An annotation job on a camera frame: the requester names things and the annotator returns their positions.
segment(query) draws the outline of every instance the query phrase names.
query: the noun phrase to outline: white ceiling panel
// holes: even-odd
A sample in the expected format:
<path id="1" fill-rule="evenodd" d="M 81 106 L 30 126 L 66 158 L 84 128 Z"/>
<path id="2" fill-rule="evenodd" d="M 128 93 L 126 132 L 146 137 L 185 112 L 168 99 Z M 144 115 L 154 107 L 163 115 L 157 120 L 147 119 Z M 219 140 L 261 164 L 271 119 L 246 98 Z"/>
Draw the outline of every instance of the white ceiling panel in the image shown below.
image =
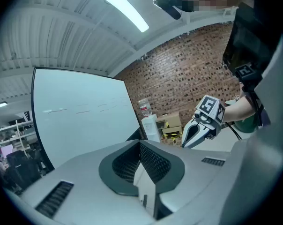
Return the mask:
<path id="1" fill-rule="evenodd" d="M 175 21 L 153 0 L 128 1 L 147 31 L 104 0 L 17 0 L 0 23 L 0 101 L 30 94 L 34 67 L 115 76 L 177 35 L 234 19 L 223 11 L 181 12 Z"/>

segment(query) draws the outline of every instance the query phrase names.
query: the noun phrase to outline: person's arm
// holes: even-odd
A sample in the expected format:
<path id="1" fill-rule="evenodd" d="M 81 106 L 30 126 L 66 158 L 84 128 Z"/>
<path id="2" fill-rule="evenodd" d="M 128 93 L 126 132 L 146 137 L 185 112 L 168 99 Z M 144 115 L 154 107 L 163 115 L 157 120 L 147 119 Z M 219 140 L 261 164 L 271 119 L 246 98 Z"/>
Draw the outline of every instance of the person's arm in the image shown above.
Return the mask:
<path id="1" fill-rule="evenodd" d="M 235 104 L 226 107 L 223 122 L 243 120 L 251 117 L 254 114 L 254 107 L 252 106 L 249 98 L 247 98 L 247 96 L 244 96 Z"/>
<path id="2" fill-rule="evenodd" d="M 0 162 L 0 170 L 5 173 L 6 167 L 4 166 L 4 164 L 2 162 Z"/>

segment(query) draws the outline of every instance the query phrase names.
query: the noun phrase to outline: wall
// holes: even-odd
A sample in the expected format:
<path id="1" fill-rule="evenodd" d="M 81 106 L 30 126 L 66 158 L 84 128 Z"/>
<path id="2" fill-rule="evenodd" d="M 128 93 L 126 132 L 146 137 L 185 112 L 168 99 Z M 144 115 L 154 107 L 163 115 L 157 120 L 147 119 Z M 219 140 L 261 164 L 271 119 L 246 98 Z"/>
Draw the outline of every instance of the wall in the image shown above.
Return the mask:
<path id="1" fill-rule="evenodd" d="M 125 82 L 139 119 L 138 101 L 148 98 L 153 114 L 180 111 L 183 125 L 205 95 L 223 102 L 239 94 L 238 79 L 222 67 L 232 24 L 214 24 L 176 37 L 150 51 L 116 78 Z"/>
<path id="2" fill-rule="evenodd" d="M 9 126 L 8 122 L 19 119 L 16 114 L 31 110 L 31 95 L 5 99 L 7 106 L 0 108 L 0 125 Z"/>

